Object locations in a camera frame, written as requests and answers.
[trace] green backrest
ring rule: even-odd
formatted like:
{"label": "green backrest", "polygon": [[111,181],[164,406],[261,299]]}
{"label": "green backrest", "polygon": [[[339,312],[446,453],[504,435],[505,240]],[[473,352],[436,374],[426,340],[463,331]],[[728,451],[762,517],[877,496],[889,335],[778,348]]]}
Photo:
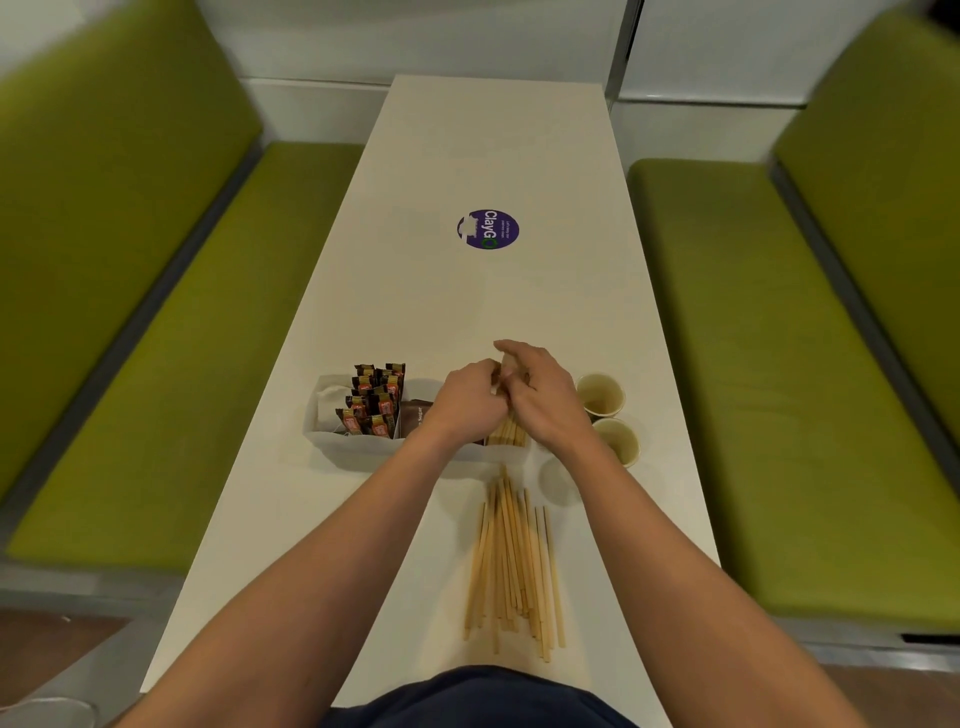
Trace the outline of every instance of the green backrest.
{"label": "green backrest", "polygon": [[775,153],[960,442],[960,41],[881,15]]}
{"label": "green backrest", "polygon": [[189,0],[0,80],[0,496],[259,132]]}

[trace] green bench seat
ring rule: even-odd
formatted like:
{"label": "green bench seat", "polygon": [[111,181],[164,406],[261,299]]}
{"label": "green bench seat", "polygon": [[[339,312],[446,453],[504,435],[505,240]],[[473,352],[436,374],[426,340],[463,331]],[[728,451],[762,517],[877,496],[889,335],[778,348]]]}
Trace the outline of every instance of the green bench seat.
{"label": "green bench seat", "polygon": [[40,491],[12,558],[189,569],[361,150],[268,148]]}
{"label": "green bench seat", "polygon": [[0,497],[259,133],[185,0],[0,82]]}
{"label": "green bench seat", "polygon": [[[907,12],[776,154],[957,432],[960,44]],[[960,632],[960,500],[762,165],[628,175],[724,568],[765,609]]]}
{"label": "green bench seat", "polygon": [[773,614],[960,629],[960,502],[766,170],[630,187],[724,568]]}
{"label": "green bench seat", "polygon": [[[22,121],[12,135],[0,124],[0,161],[18,160],[30,185],[0,200],[4,212],[23,209],[0,235],[3,256],[27,260],[15,272],[30,281],[0,294],[0,326],[23,350],[0,377],[2,403],[15,405],[0,430],[16,455],[4,477],[30,456],[260,131],[189,0],[133,0],[29,63],[16,83],[30,104],[0,87],[0,109]],[[35,114],[49,127],[36,137]],[[31,144],[12,148],[24,138]],[[189,569],[361,152],[266,149],[36,494],[9,557]],[[12,276],[2,275],[6,285]],[[64,361],[47,361],[55,352]],[[21,415],[29,438],[11,425]]]}

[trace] purple sticker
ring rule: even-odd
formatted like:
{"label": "purple sticker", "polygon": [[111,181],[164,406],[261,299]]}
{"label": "purple sticker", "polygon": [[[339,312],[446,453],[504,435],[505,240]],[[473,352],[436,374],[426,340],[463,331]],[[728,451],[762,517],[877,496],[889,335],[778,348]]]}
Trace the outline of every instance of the purple sticker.
{"label": "purple sticker", "polygon": [[514,242],[520,235],[520,226],[506,212],[498,209],[477,209],[460,218],[457,234],[474,248],[495,251]]}

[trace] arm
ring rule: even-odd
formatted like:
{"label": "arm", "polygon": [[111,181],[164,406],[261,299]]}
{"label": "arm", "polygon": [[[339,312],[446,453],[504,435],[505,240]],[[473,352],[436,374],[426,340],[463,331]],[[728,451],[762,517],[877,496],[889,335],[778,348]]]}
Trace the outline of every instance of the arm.
{"label": "arm", "polygon": [[496,363],[447,377],[423,424],[201,631],[121,728],[312,726],[390,591],[441,471],[507,415]]}
{"label": "arm", "polygon": [[636,649],[678,728],[865,723],[816,662],[686,538],[590,425],[570,375],[543,349],[496,346],[517,415],[573,476]]}

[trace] white panel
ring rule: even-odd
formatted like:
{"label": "white panel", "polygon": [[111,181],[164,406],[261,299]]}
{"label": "white panel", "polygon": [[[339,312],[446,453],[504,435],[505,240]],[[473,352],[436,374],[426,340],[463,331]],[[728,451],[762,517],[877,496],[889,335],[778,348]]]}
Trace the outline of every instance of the white panel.
{"label": "white panel", "polygon": [[366,144],[388,86],[243,79],[268,139]]}
{"label": "white panel", "polygon": [[898,0],[646,0],[621,98],[799,104]]}
{"label": "white panel", "polygon": [[83,20],[74,0],[0,0],[0,69],[26,59]]}
{"label": "white panel", "polygon": [[240,76],[389,84],[397,73],[422,73],[604,84],[625,0],[200,5]]}
{"label": "white panel", "polygon": [[642,158],[761,161],[795,109],[614,104],[611,123],[626,171]]}

